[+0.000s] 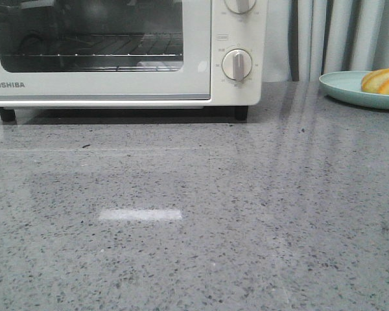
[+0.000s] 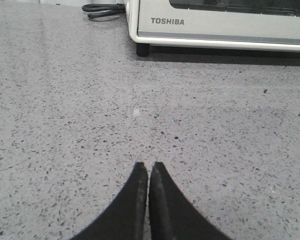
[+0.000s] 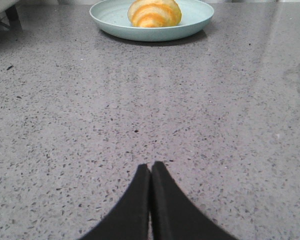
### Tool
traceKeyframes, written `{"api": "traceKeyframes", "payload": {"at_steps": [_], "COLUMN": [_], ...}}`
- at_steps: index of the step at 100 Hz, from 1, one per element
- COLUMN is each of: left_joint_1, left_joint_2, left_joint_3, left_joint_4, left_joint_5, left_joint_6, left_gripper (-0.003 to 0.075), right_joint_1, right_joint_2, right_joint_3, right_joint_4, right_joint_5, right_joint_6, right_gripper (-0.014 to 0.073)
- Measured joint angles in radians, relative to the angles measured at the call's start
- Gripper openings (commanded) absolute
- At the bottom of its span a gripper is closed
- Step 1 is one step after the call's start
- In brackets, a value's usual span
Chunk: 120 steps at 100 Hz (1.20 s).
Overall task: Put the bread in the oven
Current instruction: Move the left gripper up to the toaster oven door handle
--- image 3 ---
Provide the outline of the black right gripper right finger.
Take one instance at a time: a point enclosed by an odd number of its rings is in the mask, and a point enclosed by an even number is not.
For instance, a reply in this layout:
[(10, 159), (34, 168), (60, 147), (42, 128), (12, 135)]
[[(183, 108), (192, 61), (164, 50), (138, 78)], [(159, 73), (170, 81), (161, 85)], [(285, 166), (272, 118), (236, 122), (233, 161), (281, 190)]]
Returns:
[(234, 240), (178, 187), (165, 164), (152, 166), (151, 220), (155, 240)]

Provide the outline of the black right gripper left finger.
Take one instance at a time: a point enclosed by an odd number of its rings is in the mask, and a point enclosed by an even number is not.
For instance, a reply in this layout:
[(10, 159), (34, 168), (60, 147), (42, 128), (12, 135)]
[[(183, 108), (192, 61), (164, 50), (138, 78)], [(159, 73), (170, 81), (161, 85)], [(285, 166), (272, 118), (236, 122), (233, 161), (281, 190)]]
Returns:
[(83, 240), (146, 240), (149, 230), (150, 170), (140, 164), (127, 190)]

